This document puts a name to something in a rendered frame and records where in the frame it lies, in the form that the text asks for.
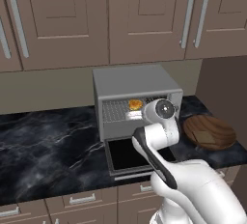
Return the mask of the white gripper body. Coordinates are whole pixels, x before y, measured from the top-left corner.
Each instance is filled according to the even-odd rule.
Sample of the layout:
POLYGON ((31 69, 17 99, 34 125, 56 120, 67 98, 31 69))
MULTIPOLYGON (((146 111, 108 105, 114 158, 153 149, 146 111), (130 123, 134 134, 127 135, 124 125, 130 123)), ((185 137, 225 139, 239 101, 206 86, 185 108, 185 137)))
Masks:
POLYGON ((141 111, 129 111, 125 113, 125 118, 129 120, 142 120, 142 112, 141 111))

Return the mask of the toaster oven door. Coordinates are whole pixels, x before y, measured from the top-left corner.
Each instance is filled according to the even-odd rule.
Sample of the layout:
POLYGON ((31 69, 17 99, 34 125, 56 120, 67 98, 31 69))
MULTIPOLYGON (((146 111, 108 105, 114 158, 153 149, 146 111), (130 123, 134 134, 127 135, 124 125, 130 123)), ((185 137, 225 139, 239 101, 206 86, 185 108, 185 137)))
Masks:
POLYGON ((110 176, 115 181, 149 176, 153 169, 134 149, 130 138, 105 141, 110 176))

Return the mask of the dark brown tall side panel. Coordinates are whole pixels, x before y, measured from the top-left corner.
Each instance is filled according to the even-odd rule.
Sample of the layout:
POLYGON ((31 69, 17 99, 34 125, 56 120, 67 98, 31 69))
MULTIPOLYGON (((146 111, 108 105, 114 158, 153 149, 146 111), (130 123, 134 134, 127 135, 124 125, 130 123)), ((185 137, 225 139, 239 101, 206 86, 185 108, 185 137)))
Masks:
POLYGON ((204 59, 196 96, 247 150, 247 56, 204 59))

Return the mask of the grey toaster oven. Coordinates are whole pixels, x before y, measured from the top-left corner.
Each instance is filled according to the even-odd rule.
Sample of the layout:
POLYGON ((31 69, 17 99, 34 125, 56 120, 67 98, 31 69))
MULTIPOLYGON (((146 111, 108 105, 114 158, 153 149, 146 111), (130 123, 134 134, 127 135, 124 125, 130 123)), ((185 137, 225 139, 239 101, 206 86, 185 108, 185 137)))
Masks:
POLYGON ((130 137, 136 127, 146 126, 146 120, 127 120, 125 113, 141 111, 155 99, 166 98, 179 111, 183 90, 160 65, 115 67, 93 70, 96 119, 100 141, 130 137), (139 99, 143 107, 130 110, 128 102, 139 99))

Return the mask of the taupe lower cupboard door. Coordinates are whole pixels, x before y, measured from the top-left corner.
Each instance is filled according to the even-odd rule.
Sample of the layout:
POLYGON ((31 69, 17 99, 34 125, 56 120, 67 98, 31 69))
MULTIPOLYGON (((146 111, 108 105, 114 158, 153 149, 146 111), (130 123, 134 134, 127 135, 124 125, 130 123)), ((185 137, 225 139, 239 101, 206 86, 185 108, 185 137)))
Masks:
POLYGON ((117 204, 50 215, 52 224, 118 224, 117 204))
POLYGON ((158 211, 162 198, 150 196, 118 203, 118 224, 150 224, 158 211))

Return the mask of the taupe drawer front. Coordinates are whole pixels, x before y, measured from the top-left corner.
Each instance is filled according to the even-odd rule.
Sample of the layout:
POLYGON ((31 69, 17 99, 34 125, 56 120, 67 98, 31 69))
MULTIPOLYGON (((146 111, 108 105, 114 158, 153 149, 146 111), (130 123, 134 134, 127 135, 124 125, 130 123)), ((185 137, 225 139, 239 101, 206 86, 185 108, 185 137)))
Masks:
POLYGON ((153 191, 141 192, 140 184, 143 186, 151 185, 150 181, 147 182, 136 182, 131 184, 120 185, 118 187, 118 200, 119 201, 128 201, 133 199, 139 199, 147 196, 152 196, 153 191))
POLYGON ((217 169, 216 172, 227 183, 228 186, 232 186, 240 169, 240 165, 217 169))
POLYGON ((1 206, 0 211, 14 210, 19 207, 17 215, 0 217, 0 224, 51 224, 44 200, 1 206))
POLYGON ((58 197, 46 198, 45 202, 48 206, 48 209, 52 213, 57 213, 60 211, 66 210, 75 210, 79 208, 85 207, 94 207, 104 204, 112 204, 117 202, 117 188, 116 187, 108 187, 102 189, 95 189, 91 191, 84 191, 79 193, 73 193, 69 195, 63 195, 58 197), (96 200, 84 204, 70 205, 69 198, 80 198, 90 196, 91 194, 96 195, 96 200))

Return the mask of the brown wooden bowl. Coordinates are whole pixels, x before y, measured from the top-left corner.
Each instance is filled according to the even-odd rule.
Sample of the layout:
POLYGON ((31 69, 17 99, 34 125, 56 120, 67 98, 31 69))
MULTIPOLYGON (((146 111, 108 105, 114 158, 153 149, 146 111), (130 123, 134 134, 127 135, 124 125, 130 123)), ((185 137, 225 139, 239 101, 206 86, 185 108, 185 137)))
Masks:
POLYGON ((225 150, 236 142, 234 129, 226 122, 209 115, 191 116, 182 127, 192 143, 210 151, 225 150))

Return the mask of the toasted bread piece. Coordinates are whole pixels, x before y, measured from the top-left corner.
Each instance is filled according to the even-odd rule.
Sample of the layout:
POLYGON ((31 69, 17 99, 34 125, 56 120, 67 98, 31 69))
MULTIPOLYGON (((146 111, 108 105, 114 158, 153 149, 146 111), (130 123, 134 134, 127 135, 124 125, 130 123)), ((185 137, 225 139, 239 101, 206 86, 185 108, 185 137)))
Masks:
POLYGON ((143 107, 143 102, 139 99, 131 99, 128 105, 130 110, 139 110, 143 107))

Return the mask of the taupe upper cupboard door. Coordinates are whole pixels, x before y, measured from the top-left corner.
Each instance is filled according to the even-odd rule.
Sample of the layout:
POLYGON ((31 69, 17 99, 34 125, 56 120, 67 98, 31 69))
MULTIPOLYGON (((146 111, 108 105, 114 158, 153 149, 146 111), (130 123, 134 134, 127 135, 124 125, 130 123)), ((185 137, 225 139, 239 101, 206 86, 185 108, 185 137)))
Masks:
POLYGON ((182 60, 187 0, 109 0, 110 63, 182 60))
POLYGON ((198 48, 194 46, 203 0, 195 0, 186 59, 247 55, 247 0, 208 0, 198 48))
POLYGON ((29 57, 22 55, 10 0, 6 0, 26 70, 108 63, 107 0, 17 0, 29 57))
POLYGON ((4 55, 2 44, 0 43, 0 72, 21 71, 22 64, 6 0, 0 0, 0 16, 12 55, 11 59, 7 59, 4 55))

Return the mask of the taupe cupboard door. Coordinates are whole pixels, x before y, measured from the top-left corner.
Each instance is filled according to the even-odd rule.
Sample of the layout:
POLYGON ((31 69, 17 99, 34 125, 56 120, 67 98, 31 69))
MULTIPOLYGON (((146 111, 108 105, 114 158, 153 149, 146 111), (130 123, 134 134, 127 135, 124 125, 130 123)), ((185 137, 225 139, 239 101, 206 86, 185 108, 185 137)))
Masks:
POLYGON ((118 224, 117 204, 50 215, 52 224, 118 224))
POLYGON ((109 0, 110 63, 182 60, 187 0, 109 0))
POLYGON ((158 211, 162 198, 150 196, 118 203, 118 224, 150 224, 158 211))
POLYGON ((203 0, 195 0, 186 59, 247 55, 247 0, 208 0, 198 48, 194 46, 203 0))
POLYGON ((0 43, 0 72, 21 71, 22 64, 6 0, 0 0, 0 16, 12 55, 11 59, 7 59, 4 55, 2 44, 0 43))
POLYGON ((26 70, 108 63, 107 0, 17 0, 29 57, 22 55, 10 0, 6 0, 26 70))

